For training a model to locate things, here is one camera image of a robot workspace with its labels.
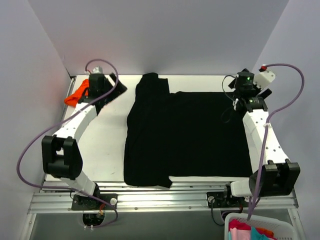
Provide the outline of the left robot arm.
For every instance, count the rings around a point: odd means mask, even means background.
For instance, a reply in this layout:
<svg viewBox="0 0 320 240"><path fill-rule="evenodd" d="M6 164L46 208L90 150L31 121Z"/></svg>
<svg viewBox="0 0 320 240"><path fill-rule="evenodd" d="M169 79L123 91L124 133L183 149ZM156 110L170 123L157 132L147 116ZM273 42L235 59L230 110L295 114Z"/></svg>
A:
<svg viewBox="0 0 320 240"><path fill-rule="evenodd" d="M83 172L83 158L78 146L81 136L110 102L127 90L111 73L101 72L88 77L88 86L80 92L71 119L53 135L46 135L41 141L42 165L46 174L61 180L83 197L83 204L90 210L100 206L98 186Z"/></svg>

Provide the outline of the black t shirt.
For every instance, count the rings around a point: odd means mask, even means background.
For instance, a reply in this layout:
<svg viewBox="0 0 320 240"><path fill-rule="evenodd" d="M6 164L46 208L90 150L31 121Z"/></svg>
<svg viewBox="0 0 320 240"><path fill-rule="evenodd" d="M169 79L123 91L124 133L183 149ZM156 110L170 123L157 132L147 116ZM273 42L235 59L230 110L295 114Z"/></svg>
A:
<svg viewBox="0 0 320 240"><path fill-rule="evenodd" d="M135 88L127 116L124 182L169 188L171 177L252 174L243 117L221 92L176 92L157 73Z"/></svg>

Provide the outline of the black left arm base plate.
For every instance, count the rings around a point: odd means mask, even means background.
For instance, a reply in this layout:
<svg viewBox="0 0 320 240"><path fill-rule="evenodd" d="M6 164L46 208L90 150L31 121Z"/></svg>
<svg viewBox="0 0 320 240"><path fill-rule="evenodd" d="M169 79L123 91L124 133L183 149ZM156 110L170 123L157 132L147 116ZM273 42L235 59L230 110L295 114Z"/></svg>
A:
<svg viewBox="0 0 320 240"><path fill-rule="evenodd" d="M95 200L91 197L75 194L71 205L73 211L91 211L91 210L112 210L117 207L118 195L115 193L103 193L99 198L108 204Z"/></svg>

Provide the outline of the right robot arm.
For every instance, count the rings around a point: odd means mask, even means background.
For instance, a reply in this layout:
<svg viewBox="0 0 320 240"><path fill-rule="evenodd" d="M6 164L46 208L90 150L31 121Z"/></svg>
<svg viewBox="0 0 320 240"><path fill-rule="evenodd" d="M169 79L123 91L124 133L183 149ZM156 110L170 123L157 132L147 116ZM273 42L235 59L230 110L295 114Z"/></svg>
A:
<svg viewBox="0 0 320 240"><path fill-rule="evenodd" d="M301 172L282 149L269 120L265 99L267 86L275 79L271 70L255 75L247 69L238 72L229 84L233 110L242 118L249 150L252 175L247 180L231 182L222 193L223 203L234 206L240 197L275 197L290 195Z"/></svg>

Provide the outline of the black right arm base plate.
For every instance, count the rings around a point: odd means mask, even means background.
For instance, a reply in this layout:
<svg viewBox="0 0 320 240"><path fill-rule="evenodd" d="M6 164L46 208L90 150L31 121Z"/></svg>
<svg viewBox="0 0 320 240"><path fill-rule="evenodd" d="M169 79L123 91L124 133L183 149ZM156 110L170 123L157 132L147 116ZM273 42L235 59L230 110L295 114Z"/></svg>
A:
<svg viewBox="0 0 320 240"><path fill-rule="evenodd" d="M222 191L206 193L207 206L209 208L241 208L248 207L244 197L226 196Z"/></svg>

